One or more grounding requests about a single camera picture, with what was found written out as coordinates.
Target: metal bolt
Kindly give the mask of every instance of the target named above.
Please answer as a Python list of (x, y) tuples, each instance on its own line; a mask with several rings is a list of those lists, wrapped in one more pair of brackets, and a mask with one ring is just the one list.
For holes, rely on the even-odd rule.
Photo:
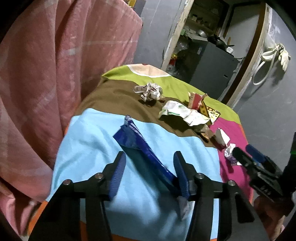
[(205, 175), (203, 175), (202, 173), (197, 173), (197, 174), (196, 174), (196, 177), (197, 177), (198, 179), (203, 179), (203, 178), (205, 177)]
[(65, 181), (63, 181), (64, 185), (69, 185), (72, 181), (70, 179), (66, 179)]
[(94, 175), (94, 178), (96, 178), (96, 179), (101, 179), (103, 177), (104, 177), (104, 175), (101, 172), (99, 172), (99, 173), (97, 173), (97, 174)]
[(235, 185), (236, 185), (235, 181), (233, 181), (233, 180), (229, 180), (229, 181), (227, 182), (227, 184), (228, 184), (229, 186), (235, 186)]

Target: pink curtain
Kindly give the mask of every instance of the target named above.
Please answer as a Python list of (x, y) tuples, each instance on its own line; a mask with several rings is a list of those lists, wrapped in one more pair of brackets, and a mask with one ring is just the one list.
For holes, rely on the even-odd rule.
[(140, 17), (123, 0), (35, 0), (0, 44), (0, 209), (22, 234), (48, 195), (63, 131), (98, 77), (132, 63)]

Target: green fabric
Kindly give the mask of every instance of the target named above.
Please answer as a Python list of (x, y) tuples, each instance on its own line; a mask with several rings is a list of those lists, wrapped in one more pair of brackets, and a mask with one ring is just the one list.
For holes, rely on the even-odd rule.
[[(163, 95), (165, 97), (171, 97), (179, 99), (180, 101), (188, 101), (188, 92), (195, 92), (203, 95), (204, 93), (199, 89), (187, 84), (179, 79), (172, 76), (151, 78), (148, 76), (141, 76), (133, 73), (128, 66), (123, 65), (114, 68), (107, 73), (103, 74), (111, 80), (129, 80), (133, 81), (138, 85), (146, 85), (149, 82), (156, 83), (160, 85), (163, 89)], [(240, 124), (239, 116), (230, 107), (222, 104), (220, 101), (212, 99), (210, 97), (205, 98), (205, 104), (219, 112), (221, 112), (220, 117), (228, 121), (235, 121)]]

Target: light blue fabric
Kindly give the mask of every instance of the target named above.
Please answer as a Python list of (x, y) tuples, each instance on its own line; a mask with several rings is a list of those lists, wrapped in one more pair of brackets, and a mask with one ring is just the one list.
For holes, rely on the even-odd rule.
[[(173, 154), (179, 150), (197, 172), (222, 182), (215, 148), (205, 147), (197, 137), (178, 137), (157, 124), (133, 121), (159, 160), (173, 174), (176, 174)], [(122, 148), (113, 135), (123, 123), (123, 115), (94, 109), (86, 109), (82, 115), (72, 118), (57, 154), (51, 194), (47, 201), (63, 180), (87, 180), (114, 161)], [(105, 203), (111, 232), (141, 241), (185, 240), (192, 212), (181, 221), (177, 201), (149, 170), (140, 153), (132, 149), (124, 151), (127, 153), (126, 168), (118, 194), (112, 202)], [(218, 210), (218, 200), (215, 200), (211, 239), (217, 238)], [(81, 220), (85, 221), (83, 209)]]

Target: white cable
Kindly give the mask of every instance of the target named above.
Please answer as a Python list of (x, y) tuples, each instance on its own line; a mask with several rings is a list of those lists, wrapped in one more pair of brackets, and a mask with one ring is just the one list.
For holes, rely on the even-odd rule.
[(268, 72), (267, 72), (267, 74), (265, 75), (265, 77), (261, 80), (261, 81), (259, 81), (258, 83), (254, 83), (254, 78), (255, 78), (255, 75), (257, 74), (257, 72), (258, 72), (258, 70), (265, 64), (265, 61), (262, 61), (262, 63), (258, 66), (258, 68), (255, 70), (255, 72), (254, 72), (254, 74), (253, 74), (253, 76), (252, 76), (252, 83), (253, 83), (253, 85), (261, 85), (266, 79), (267, 79), (267, 77), (269, 76), (269, 73), (270, 73), (270, 71), (271, 71), (271, 69), (272, 69), (272, 66), (274, 65), (274, 59), (275, 59), (275, 57), (276, 57), (276, 54), (277, 54), (277, 51), (275, 51), (275, 53), (274, 53), (274, 55), (273, 55), (273, 57), (272, 57), (272, 60), (271, 60), (271, 64), (270, 64), (270, 66), (269, 66), (269, 70), (268, 70)]

